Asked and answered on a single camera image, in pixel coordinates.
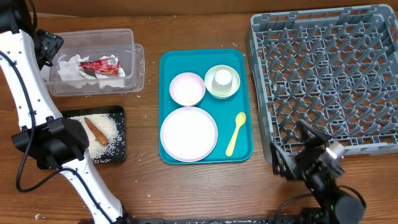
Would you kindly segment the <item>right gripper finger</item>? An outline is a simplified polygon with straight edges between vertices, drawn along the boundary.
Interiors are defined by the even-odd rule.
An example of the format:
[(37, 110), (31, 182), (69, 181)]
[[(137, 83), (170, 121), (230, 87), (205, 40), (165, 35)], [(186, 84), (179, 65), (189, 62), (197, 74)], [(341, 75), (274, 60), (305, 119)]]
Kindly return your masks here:
[(295, 161), (274, 142), (270, 143), (272, 170), (286, 179), (295, 179)]
[(296, 122), (296, 126), (299, 128), (305, 146), (321, 146), (331, 139), (329, 134), (315, 129), (302, 119)]

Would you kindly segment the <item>white paper napkin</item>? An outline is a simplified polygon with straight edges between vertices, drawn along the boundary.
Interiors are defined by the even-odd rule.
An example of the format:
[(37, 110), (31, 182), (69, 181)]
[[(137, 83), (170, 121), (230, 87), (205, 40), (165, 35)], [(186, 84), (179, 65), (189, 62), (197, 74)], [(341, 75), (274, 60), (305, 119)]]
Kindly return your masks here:
[(57, 73), (60, 75), (62, 81), (95, 79), (93, 76), (88, 75), (85, 70), (80, 66), (81, 62), (88, 62), (89, 57), (81, 58), (79, 54), (76, 54), (68, 61), (66, 61), (65, 58), (66, 55), (62, 55), (58, 59), (60, 70)]

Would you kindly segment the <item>red snack wrapper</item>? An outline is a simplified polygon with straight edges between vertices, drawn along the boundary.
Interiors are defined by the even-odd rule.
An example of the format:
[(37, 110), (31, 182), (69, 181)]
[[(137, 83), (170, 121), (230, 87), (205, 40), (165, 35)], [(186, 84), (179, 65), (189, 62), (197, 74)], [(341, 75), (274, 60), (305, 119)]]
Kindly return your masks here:
[(80, 67), (85, 70), (93, 70), (100, 74), (117, 75), (120, 63), (118, 58), (104, 58), (90, 62), (81, 62)]

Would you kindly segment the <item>large white plate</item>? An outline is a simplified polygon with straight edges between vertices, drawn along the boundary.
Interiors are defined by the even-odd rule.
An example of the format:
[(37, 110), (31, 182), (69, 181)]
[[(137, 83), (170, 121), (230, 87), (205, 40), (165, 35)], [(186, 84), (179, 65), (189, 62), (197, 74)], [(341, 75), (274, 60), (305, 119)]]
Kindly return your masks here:
[(180, 162), (197, 162), (214, 150), (218, 127), (205, 110), (181, 107), (172, 111), (160, 127), (160, 143), (165, 152)]

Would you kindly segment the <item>cream cup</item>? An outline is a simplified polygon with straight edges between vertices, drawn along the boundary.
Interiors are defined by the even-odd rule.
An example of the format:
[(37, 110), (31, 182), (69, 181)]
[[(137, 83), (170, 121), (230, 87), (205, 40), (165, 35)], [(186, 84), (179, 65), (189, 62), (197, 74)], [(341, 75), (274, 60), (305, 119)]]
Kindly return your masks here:
[(218, 92), (228, 92), (232, 87), (232, 74), (227, 69), (218, 70), (214, 77), (212, 87)]

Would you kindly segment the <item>pile of white rice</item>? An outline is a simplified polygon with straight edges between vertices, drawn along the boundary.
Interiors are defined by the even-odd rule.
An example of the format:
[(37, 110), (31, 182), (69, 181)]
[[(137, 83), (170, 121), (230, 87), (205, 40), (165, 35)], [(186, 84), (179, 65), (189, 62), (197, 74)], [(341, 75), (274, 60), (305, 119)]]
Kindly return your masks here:
[[(91, 121), (108, 140), (107, 145), (101, 144), (91, 129), (87, 126), (85, 118)], [(125, 151), (124, 119), (116, 121), (111, 114), (89, 114), (84, 116), (72, 116), (70, 119), (79, 121), (87, 133), (89, 139), (89, 153), (94, 164), (115, 162), (118, 156), (123, 160)]]

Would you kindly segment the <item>cream bowl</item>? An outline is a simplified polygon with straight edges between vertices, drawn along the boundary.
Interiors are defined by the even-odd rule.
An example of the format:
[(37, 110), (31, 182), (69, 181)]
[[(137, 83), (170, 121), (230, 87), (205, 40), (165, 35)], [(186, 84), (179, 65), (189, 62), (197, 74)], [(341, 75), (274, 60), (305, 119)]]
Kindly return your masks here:
[[(213, 83), (213, 77), (215, 75), (215, 73), (220, 70), (220, 69), (227, 69), (229, 72), (231, 72), (232, 74), (232, 87), (230, 89), (230, 91), (228, 92), (218, 92), (215, 91), (212, 87), (212, 83)], [(229, 98), (230, 96), (234, 95), (237, 90), (240, 87), (240, 76), (239, 73), (232, 67), (227, 66), (227, 65), (216, 65), (214, 67), (211, 67), (206, 75), (205, 75), (205, 87), (206, 89), (209, 91), (209, 93), (214, 96), (215, 98), (218, 99), (225, 99), (225, 98)]]

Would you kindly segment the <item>pink white bowl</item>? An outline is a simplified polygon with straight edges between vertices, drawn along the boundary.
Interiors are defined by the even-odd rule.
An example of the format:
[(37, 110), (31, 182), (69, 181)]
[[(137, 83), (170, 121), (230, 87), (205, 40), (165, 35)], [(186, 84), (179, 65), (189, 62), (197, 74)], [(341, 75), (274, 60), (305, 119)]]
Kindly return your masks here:
[(178, 74), (169, 86), (170, 96), (181, 106), (197, 105), (204, 97), (205, 92), (203, 79), (192, 72)]

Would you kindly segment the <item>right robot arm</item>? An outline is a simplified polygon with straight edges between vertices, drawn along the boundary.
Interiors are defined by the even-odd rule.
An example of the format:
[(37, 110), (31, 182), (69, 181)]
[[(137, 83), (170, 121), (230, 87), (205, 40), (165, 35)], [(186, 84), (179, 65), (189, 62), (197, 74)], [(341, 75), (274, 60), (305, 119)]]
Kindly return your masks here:
[[(340, 159), (344, 145), (334, 141), (322, 148), (331, 136), (316, 130), (304, 120), (297, 121), (304, 149), (295, 157), (290, 157), (277, 143), (270, 143), (272, 169), (287, 180), (304, 182), (308, 194), (299, 195), (285, 201), (276, 210), (271, 223), (359, 223), (366, 209), (361, 194), (344, 185), (337, 185), (336, 179), (343, 175)], [(298, 215), (280, 216), (284, 206), (305, 197), (313, 197), (318, 208), (303, 208)]]

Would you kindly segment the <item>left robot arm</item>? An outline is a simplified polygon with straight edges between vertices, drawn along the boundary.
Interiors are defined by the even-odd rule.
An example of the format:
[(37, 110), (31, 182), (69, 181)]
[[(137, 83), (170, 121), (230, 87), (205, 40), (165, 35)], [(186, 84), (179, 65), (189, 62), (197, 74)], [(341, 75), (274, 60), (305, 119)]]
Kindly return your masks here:
[(31, 192), (53, 177), (50, 174), (27, 189), (21, 186), (28, 157), (41, 169), (53, 169), (72, 184), (90, 210), (94, 223), (133, 223), (132, 216), (109, 191), (88, 150), (82, 124), (63, 117), (52, 101), (40, 74), (63, 45), (63, 39), (37, 28), (34, 6), (27, 1), (1, 1), (1, 69), (12, 93), (20, 133), (12, 136), (23, 152), (16, 177), (20, 192)]

